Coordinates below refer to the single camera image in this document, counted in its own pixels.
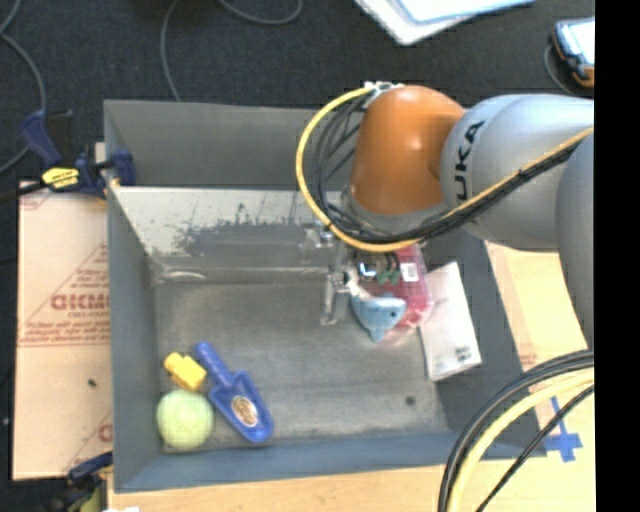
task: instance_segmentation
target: black cable on floor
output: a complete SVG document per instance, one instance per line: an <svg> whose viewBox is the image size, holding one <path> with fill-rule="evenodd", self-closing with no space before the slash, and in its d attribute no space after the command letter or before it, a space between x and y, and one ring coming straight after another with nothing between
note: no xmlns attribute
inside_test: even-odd
<svg viewBox="0 0 640 512"><path fill-rule="evenodd" d="M18 258L14 256L13 258L5 258L0 260L0 266L2 265L11 265L12 263L17 263Z"/></svg>
<svg viewBox="0 0 640 512"><path fill-rule="evenodd" d="M9 369L2 376L2 380L0 380L0 390L4 389L4 387L8 384L13 372L15 370L15 364L12 364Z"/></svg>
<svg viewBox="0 0 640 512"><path fill-rule="evenodd" d="M36 192L45 187L46 185L44 183L38 182L32 183L31 185L25 185L21 188L15 188L13 190L9 190L8 192L3 192L2 194L0 194L0 204L13 201L15 199L18 199L20 196L30 194L31 192Z"/></svg>
<svg viewBox="0 0 640 512"><path fill-rule="evenodd" d="M36 81L36 85L38 86L38 93L40 95L40 108L44 110L47 106L47 95L44 86L44 81L42 80L42 75L40 74L40 70L38 66L36 66L33 59L29 56L29 54L25 51L22 46L20 46L17 41L15 41L12 37L5 34L9 25L13 23L13 20L16 18L18 11L22 5L22 0L16 0L13 4L11 12L5 18L5 20L0 25L0 39L2 39L13 51L15 51L20 58L29 66L31 73ZM13 157L11 157L7 162L0 165L0 175L7 172L14 165L16 165L20 160L22 160L27 153L29 153L29 148L23 147L18 153L16 153Z"/></svg>
<svg viewBox="0 0 640 512"><path fill-rule="evenodd" d="M171 19L171 15L175 10L176 6L180 0L173 0L169 9L167 9L166 14L164 15L164 19L162 20L162 28L160 29L160 61L162 62L162 71L164 72L164 77L167 81L167 85L171 90L171 94L173 95L176 101L182 101L182 97L178 93L178 89L173 81L173 76L171 75L171 70L169 69L169 60L167 58L167 30L169 28L169 20ZM302 8L304 7L304 0L298 0L297 6L295 10L285 16L284 18L261 18L258 16L253 16L244 11L241 11L234 5L230 4L226 0L218 0L218 3L222 5L229 12L235 14L239 18L242 18L245 21L250 23L255 23L256 25L267 25L267 26L278 26L278 25L286 25L287 23L291 23L294 21L300 13L302 12Z"/></svg>

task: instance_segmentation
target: yellow toy block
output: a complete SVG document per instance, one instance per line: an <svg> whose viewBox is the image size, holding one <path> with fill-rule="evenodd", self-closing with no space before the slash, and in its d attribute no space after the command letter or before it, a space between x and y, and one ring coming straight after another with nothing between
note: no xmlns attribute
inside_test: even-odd
<svg viewBox="0 0 640 512"><path fill-rule="evenodd" d="M198 391L207 378L207 371L189 356L172 352L164 360L164 367L171 374L171 380L182 389Z"/></svg>

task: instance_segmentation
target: blue tape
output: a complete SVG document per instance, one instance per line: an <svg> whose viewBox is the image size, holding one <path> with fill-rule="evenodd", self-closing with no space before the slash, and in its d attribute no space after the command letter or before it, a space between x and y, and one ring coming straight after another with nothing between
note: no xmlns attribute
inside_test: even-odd
<svg viewBox="0 0 640 512"><path fill-rule="evenodd" d="M558 404L558 398L551 398L551 406L555 413L558 413L560 410L560 405ZM582 441L580 441L580 436L577 433L569 433L567 432L567 427L564 424L564 421L560 421L558 423L558 428L560 429L560 433L548 436L545 439L544 446L547 450L558 450L560 452L560 457L562 457L562 462L573 462L576 460L576 456L573 450L577 448L582 448Z"/></svg>

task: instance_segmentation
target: gray bin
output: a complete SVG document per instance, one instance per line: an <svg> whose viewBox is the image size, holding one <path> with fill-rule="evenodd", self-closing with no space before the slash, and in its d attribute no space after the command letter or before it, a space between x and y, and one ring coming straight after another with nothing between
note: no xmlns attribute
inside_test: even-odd
<svg viewBox="0 0 640 512"><path fill-rule="evenodd" d="M443 464L460 431L521 372L484 244L454 232L429 266L456 260L483 364L425 374L419 336L376 345L351 314L321 326L331 245L301 250L313 218L295 191L312 111L106 101L107 154L129 149L135 187L109 192L116 492ZM174 386L171 351L210 341L246 370L275 422L250 446L222 418L199 450L172 453L155 424ZM533 414L488 456L512 457Z"/></svg>

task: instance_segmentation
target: blue toy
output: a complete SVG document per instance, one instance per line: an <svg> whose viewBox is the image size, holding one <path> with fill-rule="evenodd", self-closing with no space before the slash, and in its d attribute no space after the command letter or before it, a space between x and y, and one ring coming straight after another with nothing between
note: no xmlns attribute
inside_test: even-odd
<svg viewBox="0 0 640 512"><path fill-rule="evenodd" d="M249 375L245 371L231 373L206 341L198 343L193 354L214 383L207 393L211 403L245 439L266 441L273 432L273 420Z"/></svg>
<svg viewBox="0 0 640 512"><path fill-rule="evenodd" d="M378 342L402 319L407 303L393 296L367 297L351 296L351 306L360 323L369 331L371 338Z"/></svg>

